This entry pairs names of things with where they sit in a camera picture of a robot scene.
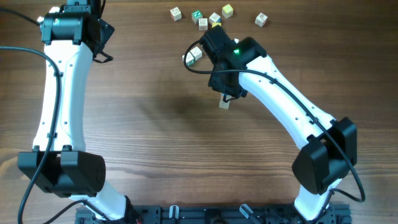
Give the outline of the red letter A block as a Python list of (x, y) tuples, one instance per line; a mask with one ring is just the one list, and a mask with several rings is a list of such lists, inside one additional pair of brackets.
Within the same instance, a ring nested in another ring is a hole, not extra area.
[(219, 108), (227, 110), (229, 108), (230, 99), (231, 99), (230, 95), (222, 93), (220, 96)]

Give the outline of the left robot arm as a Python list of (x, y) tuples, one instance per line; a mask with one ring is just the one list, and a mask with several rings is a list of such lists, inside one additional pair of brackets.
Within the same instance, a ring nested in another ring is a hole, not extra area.
[(83, 108), (90, 67), (114, 28), (102, 19), (104, 1), (68, 1), (40, 23), (47, 59), (44, 101), (30, 152), (18, 168), (31, 187), (82, 203), (105, 223), (134, 223), (130, 200), (105, 179), (101, 156), (86, 151)]

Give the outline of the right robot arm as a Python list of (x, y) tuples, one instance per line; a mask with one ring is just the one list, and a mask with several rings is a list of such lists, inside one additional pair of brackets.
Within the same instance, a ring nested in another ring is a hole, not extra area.
[(224, 95), (223, 101), (251, 93), (288, 131), (300, 151), (292, 164), (300, 183), (294, 208), (307, 221), (319, 220), (357, 163), (355, 124), (349, 118), (336, 120), (306, 99), (253, 38), (235, 42), (216, 26), (198, 43), (213, 64), (208, 85)]

